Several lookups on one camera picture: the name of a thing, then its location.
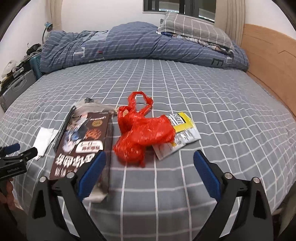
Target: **window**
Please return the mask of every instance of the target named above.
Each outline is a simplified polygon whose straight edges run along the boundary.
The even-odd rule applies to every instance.
[[[214,22],[216,0],[144,0],[144,11],[176,12]]]

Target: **human hand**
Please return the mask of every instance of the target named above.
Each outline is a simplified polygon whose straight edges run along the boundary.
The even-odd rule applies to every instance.
[[[7,180],[7,183],[6,183],[6,191],[7,191],[7,195],[4,196],[1,192],[0,192],[0,202],[2,204],[7,204],[8,205],[8,208],[10,210],[14,210],[16,207],[15,207],[15,202],[14,202],[14,196],[12,194],[12,191],[13,191],[13,185],[12,185],[12,182],[13,181],[13,178],[10,178],[9,180]]]

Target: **red plastic bag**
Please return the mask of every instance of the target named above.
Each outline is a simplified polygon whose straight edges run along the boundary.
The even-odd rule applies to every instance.
[[[136,112],[135,96],[137,94],[142,94],[148,104],[139,112]],[[139,164],[144,167],[146,146],[172,142],[176,131],[165,115],[145,118],[153,100],[142,91],[133,92],[128,98],[128,103],[128,106],[119,107],[118,124],[122,136],[113,149],[124,163]]]

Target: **pillow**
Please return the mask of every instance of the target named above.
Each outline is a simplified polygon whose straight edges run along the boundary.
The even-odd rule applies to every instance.
[[[223,30],[198,18],[174,12],[165,13],[165,19],[158,28],[158,32],[180,34],[234,50],[231,39]]]

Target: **teal lamp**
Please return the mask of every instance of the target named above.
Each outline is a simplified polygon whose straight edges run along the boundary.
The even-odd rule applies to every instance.
[[[45,26],[45,29],[44,29],[44,32],[43,32],[43,35],[42,35],[42,44],[44,44],[44,34],[45,34],[45,31],[50,32],[52,30],[52,28],[53,28],[53,24],[52,23],[49,23],[49,22],[46,22],[44,24],[44,26]]]

